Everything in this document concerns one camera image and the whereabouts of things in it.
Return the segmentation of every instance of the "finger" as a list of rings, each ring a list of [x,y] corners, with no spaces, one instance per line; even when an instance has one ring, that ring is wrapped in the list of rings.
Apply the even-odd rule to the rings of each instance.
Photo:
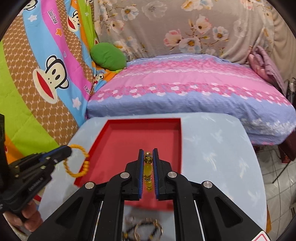
[[[24,226],[30,232],[34,232],[42,223],[43,223],[43,220],[41,219],[41,215],[37,211],[31,216],[29,220],[25,222]]]
[[[12,214],[11,212],[5,212],[4,216],[7,219],[7,221],[13,226],[22,226],[23,225],[21,219],[19,217],[17,217],[16,215]]]
[[[22,210],[22,214],[25,218],[30,218],[35,212],[37,211],[36,204],[32,200],[30,201],[27,206]]]

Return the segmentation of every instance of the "green pillow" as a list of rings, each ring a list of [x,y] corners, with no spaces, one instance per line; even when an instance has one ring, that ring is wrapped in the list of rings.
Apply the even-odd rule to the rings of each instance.
[[[126,57],[113,44],[95,44],[90,54],[93,61],[105,69],[116,71],[126,67]]]

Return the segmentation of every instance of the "yellow beaded bracelet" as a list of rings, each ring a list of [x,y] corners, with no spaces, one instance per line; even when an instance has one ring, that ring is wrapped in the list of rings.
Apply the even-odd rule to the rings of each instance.
[[[84,149],[82,146],[80,146],[80,145],[73,144],[73,145],[69,145],[69,147],[71,147],[71,148],[76,148],[76,149],[81,150],[82,153],[83,153],[83,155],[85,156],[85,160],[84,160],[84,162],[83,162],[83,169],[82,169],[82,171],[79,172],[79,173],[73,173],[73,172],[71,172],[70,169],[69,169],[69,166],[68,166],[68,163],[67,163],[68,159],[65,159],[65,160],[64,160],[64,167],[65,167],[65,169],[66,169],[66,172],[67,172],[71,177],[74,177],[74,178],[78,178],[78,177],[83,177],[83,176],[85,176],[86,173],[87,173],[88,170],[89,170],[89,161],[88,161],[88,159],[89,159],[89,154],[88,154],[88,153],[85,151],[85,149]]]

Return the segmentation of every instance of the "table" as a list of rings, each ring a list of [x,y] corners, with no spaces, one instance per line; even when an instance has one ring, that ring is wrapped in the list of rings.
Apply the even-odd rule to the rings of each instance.
[[[69,144],[82,145],[89,151],[107,120],[138,118],[180,118],[181,174],[196,183],[205,180],[213,182],[263,230],[266,229],[267,205],[262,174],[252,144],[235,117],[217,113],[96,117],[87,120]],[[68,161],[70,169],[78,172],[83,160],[82,153],[74,149]],[[59,163],[39,206],[43,219],[49,217],[78,189],[73,185],[74,181],[74,178],[66,174],[62,163]],[[148,212],[125,206],[124,214],[132,214],[136,218],[159,219],[164,230],[162,241],[175,240],[173,212]]]

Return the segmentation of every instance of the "magenta stripe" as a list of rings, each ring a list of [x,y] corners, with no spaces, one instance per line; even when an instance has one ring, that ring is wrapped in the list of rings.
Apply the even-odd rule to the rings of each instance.
[[[56,24],[53,23],[52,19],[48,14],[48,11],[51,11],[51,10],[56,15],[56,20],[58,21],[58,23]],[[60,37],[59,35],[56,35],[57,28],[60,28],[61,30],[63,30],[56,1],[55,0],[41,1],[41,13],[42,13],[43,20],[48,30],[50,31],[53,39],[55,40],[57,46],[59,47],[62,55],[64,55],[63,54],[64,52],[66,53],[67,57],[63,59],[68,71],[67,73],[71,81],[80,89],[83,97],[86,100],[89,100],[90,95],[85,91],[84,87],[86,85],[88,89],[91,89],[92,84],[85,78],[84,71],[81,65],[73,56],[73,54],[70,52],[65,36],[63,35],[62,37]]]

